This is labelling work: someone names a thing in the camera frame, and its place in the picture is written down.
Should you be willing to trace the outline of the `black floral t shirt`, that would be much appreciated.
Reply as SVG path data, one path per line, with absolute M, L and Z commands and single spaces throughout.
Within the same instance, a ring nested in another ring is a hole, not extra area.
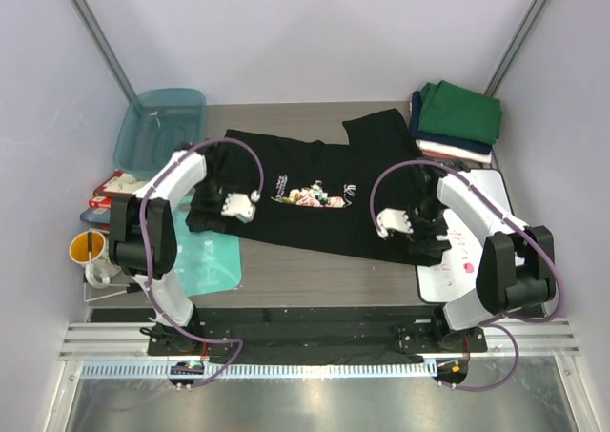
M 224 183 L 238 193 L 257 190 L 254 219 L 237 218 L 223 233 L 275 245 L 399 264 L 419 265 L 408 236 L 378 236 L 369 210 L 407 210 L 415 168 L 376 179 L 394 164 L 419 158 L 396 109 L 344 122 L 346 145 L 229 130 Z

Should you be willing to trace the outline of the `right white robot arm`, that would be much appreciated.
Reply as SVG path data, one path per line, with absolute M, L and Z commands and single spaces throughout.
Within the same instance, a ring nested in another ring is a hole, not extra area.
M 466 172 L 424 160 L 416 162 L 416 170 L 423 179 L 421 198 L 405 214 L 416 240 L 449 209 L 481 246 L 474 286 L 434 311 L 430 337 L 435 347 L 453 350 L 481 325 L 503 315 L 526 320 L 521 309 L 556 298 L 554 239 L 545 226 L 530 226 L 502 210 Z

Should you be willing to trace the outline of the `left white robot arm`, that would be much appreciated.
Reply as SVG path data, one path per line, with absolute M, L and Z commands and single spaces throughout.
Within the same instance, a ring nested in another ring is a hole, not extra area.
M 194 191 L 186 217 L 193 233 L 225 232 L 240 215 L 240 200 L 251 216 L 249 198 L 223 182 L 228 159 L 228 147 L 221 140 L 182 146 L 143 188 L 112 202 L 110 261 L 140 286 L 155 311 L 155 328 L 171 331 L 171 345 L 184 355 L 201 347 L 203 332 L 197 308 L 175 271 L 173 213 Z

